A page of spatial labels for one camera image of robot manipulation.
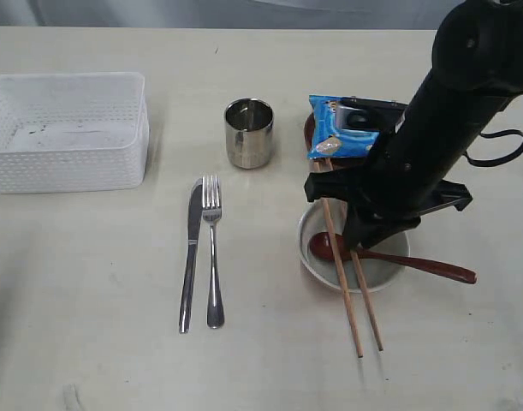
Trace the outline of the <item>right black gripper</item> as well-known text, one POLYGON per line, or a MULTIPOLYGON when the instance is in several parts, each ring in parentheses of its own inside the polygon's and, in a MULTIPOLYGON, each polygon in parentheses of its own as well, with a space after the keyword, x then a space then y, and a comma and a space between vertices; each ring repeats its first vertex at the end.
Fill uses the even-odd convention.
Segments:
POLYGON ((347 204, 342 236, 348 247, 371 248, 419 226, 425 214, 453 206, 464 210, 472 201, 467 187, 444 179, 414 186, 413 166, 397 163, 386 149, 394 139, 383 134, 361 165, 312 172, 304 190, 309 202, 337 199, 347 204))

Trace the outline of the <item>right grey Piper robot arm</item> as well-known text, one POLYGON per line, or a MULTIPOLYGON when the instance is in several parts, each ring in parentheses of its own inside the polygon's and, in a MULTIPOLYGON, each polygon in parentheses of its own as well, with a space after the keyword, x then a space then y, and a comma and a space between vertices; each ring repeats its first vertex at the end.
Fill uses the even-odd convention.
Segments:
POLYGON ((345 98, 337 118, 375 131, 357 166, 312 173, 309 201, 342 200, 351 248, 413 229, 428 213, 465 209, 471 195, 446 180, 491 119, 523 95, 523 1, 465 1, 437 30, 431 70, 409 104, 345 98))

